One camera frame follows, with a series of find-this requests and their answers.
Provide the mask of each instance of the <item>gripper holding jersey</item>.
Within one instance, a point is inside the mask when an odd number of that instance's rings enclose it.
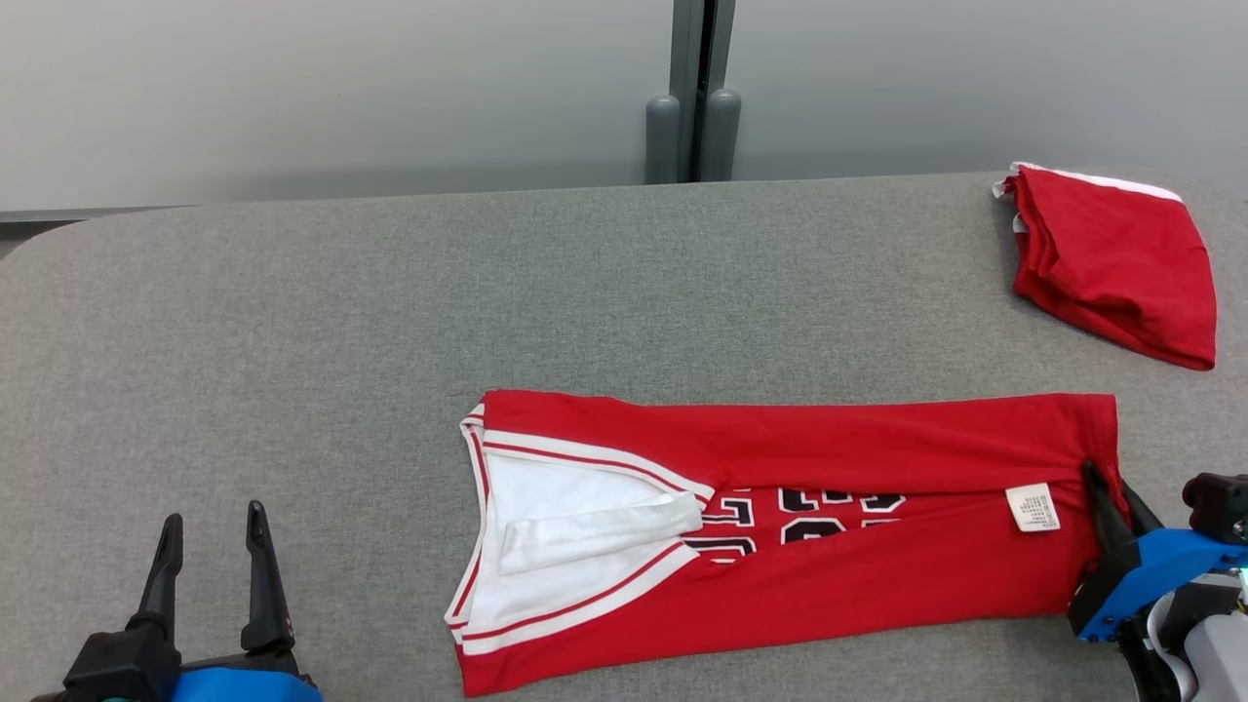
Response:
[[[1177,530],[1123,485],[1128,525],[1096,465],[1083,470],[1102,556],[1071,600],[1076,636],[1116,642],[1141,701],[1248,700],[1248,476],[1188,481],[1192,528]]]
[[[322,702],[295,661],[295,630],[265,506],[247,507],[251,605],[243,653],[182,663],[173,645],[175,583],[182,570],[182,516],[165,520],[139,611],[126,628],[87,637],[62,692],[31,702]]]

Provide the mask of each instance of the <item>white jersey strap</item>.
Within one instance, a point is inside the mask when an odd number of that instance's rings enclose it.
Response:
[[[663,493],[614,510],[518,520],[504,531],[498,571],[534,571],[700,528],[701,503],[693,492]]]

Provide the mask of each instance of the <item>folded red cloth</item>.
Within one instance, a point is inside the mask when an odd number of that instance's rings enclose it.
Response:
[[[1018,206],[1016,295],[1146,356],[1213,367],[1209,254],[1178,195],[1032,164],[1012,170],[992,191]]]

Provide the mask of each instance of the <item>red stripe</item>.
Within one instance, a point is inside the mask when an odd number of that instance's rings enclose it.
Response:
[[[494,631],[487,631],[487,632],[480,632],[480,633],[466,633],[463,636],[464,641],[467,641],[467,640],[474,640],[474,638],[489,638],[492,636],[498,636],[500,633],[507,633],[507,632],[509,632],[512,630],[515,630],[515,628],[519,628],[522,626],[528,626],[528,625],[532,625],[532,623],[543,622],[545,620],[553,620],[554,617],[560,617],[560,616],[567,615],[568,612],[572,612],[574,610],[579,610],[579,608],[585,607],[588,605],[593,605],[594,602],[598,602],[603,597],[607,597],[608,595],[618,591],[619,588],[624,587],[625,585],[628,585],[628,583],[633,582],[634,580],[641,577],[641,573],[644,573],[645,571],[650,570],[650,567],[654,566],[655,563],[658,563],[659,561],[666,558],[669,553],[671,553],[676,548],[680,548],[680,546],[681,546],[680,543],[673,543],[671,546],[666,547],[663,551],[663,553],[659,553],[658,556],[655,556],[654,558],[651,558],[646,565],[641,566],[636,572],[634,572],[633,575],[630,575],[626,578],[624,578],[623,581],[620,581],[619,585],[617,585],[615,587],[613,587],[610,590],[604,590],[603,592],[599,592],[598,595],[590,597],[589,600],[584,600],[584,601],[578,602],[575,605],[569,605],[568,607],[564,607],[563,610],[559,610],[559,611],[555,611],[555,612],[550,612],[549,615],[542,615],[542,616],[538,616],[538,617],[532,617],[532,618],[528,618],[528,620],[524,620],[524,621],[515,622],[513,625],[508,625],[508,626],[505,626],[503,628],[497,628]]]
[[[522,453],[533,453],[535,456],[545,456],[548,458],[563,458],[565,461],[577,461],[579,463],[594,463],[594,465],[598,465],[598,466],[612,466],[612,467],[617,467],[617,468],[624,468],[626,471],[634,471],[634,472],[639,472],[639,473],[643,473],[643,475],[648,475],[651,478],[661,482],[663,485],[666,485],[668,487],[670,487],[671,490],[675,490],[678,492],[684,492],[685,491],[684,487],[680,487],[679,485],[675,485],[671,481],[663,480],[661,477],[651,473],[650,471],[648,471],[645,468],[639,468],[639,467],[633,466],[630,463],[622,463],[619,461],[608,461],[608,460],[604,460],[604,458],[585,458],[585,457],[582,457],[582,456],[569,456],[567,453],[555,453],[554,451],[542,451],[542,450],[538,450],[538,448],[528,448],[528,447],[524,447],[524,446],[512,446],[510,443],[495,443],[493,441],[487,441],[485,442],[485,448],[505,448],[508,451],[519,451]],[[706,502],[706,498],[703,497],[701,495],[696,495],[696,497],[698,497],[698,500],[701,500],[703,502]]]
[[[480,492],[482,492],[482,498],[485,500],[485,503],[488,505],[489,503],[489,477],[485,473],[485,455],[480,450],[480,440],[477,438],[477,432],[473,431],[473,430],[468,430],[468,436],[472,437],[472,447],[473,447],[473,451],[477,453],[477,461],[475,461],[477,466],[475,467],[477,467],[477,472],[480,475]],[[484,510],[482,511],[480,518],[482,520],[485,518]],[[478,552],[477,553],[477,560],[473,561],[473,565],[472,565],[472,575],[468,576],[468,585],[464,586],[464,592],[463,592],[463,595],[459,596],[459,602],[456,603],[454,612],[451,613],[452,617],[458,617],[461,610],[463,610],[464,602],[468,600],[468,593],[472,592],[472,586],[477,581],[477,572],[479,570],[480,570],[480,553]]]

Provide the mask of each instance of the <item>gray fabric tablecloth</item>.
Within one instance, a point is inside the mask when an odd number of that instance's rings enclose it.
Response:
[[[1248,456],[1248,207],[1158,179],[1214,264],[1219,363],[1198,373],[1011,296],[998,176],[227,205],[36,237],[0,261],[0,690],[51,690],[89,633],[125,623],[172,511],[178,645],[236,650],[260,498],[327,700],[458,698],[442,613],[477,507],[456,423],[489,387],[654,403],[1113,392],[1123,473],[1186,523],[1183,482]],[[881,577],[924,587],[904,562]],[[1055,617],[623,666],[507,698],[1133,696],[1112,648]]]

